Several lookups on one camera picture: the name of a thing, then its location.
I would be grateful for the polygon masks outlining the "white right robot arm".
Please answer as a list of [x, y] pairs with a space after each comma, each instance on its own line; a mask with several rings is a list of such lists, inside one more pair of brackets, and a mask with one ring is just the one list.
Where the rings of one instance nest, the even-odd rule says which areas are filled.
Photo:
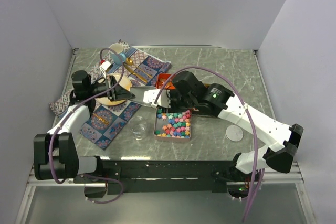
[[226, 120], [264, 143], [258, 150], [234, 157], [230, 168], [233, 180], [242, 181], [253, 171], [267, 167], [284, 174], [291, 171], [303, 135], [302, 126], [276, 121], [242, 101], [232, 88], [218, 83], [203, 84], [189, 71], [174, 74], [171, 82], [174, 105]]

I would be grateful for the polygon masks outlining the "silver metal scoop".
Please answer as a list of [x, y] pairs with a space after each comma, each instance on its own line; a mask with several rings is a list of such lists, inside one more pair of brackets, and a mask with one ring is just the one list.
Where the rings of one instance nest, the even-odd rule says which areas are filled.
[[153, 86], [131, 87], [130, 92], [134, 95], [134, 97], [131, 98], [130, 101], [135, 102], [135, 103], [137, 103], [139, 105], [142, 105], [142, 106], [149, 107], [149, 105], [147, 105], [143, 102], [143, 96], [144, 96], [145, 91], [152, 90], [152, 89], [157, 89], [157, 88], [153, 87]]

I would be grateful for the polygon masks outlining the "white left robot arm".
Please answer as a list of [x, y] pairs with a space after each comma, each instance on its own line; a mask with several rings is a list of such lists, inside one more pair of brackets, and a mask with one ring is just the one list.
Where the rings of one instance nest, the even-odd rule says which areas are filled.
[[79, 70], [71, 78], [73, 90], [66, 114], [47, 133], [34, 137], [34, 174], [37, 180], [54, 179], [61, 184], [79, 174], [80, 158], [74, 137], [93, 115], [96, 98], [120, 101], [135, 97], [121, 85], [124, 79], [121, 74], [108, 74], [92, 81], [89, 73]]

